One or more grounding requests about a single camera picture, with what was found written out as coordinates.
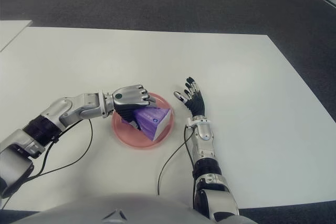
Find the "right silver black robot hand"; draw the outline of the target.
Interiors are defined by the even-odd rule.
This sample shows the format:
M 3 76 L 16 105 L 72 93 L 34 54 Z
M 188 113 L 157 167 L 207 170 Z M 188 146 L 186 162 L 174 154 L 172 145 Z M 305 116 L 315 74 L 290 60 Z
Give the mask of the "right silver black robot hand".
M 174 96 L 190 110 L 192 116 L 205 116 L 204 100 L 196 81 L 188 77 L 185 86 L 185 95 L 175 91 Z

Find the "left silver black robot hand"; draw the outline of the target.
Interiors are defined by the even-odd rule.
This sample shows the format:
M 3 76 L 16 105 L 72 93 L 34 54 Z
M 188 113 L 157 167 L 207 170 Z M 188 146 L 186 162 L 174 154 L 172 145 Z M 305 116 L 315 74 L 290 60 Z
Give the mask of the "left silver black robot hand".
M 141 84 L 119 88 L 112 97 L 114 110 L 137 130 L 140 130 L 140 126 L 134 115 L 135 110 L 157 107 L 156 99 Z

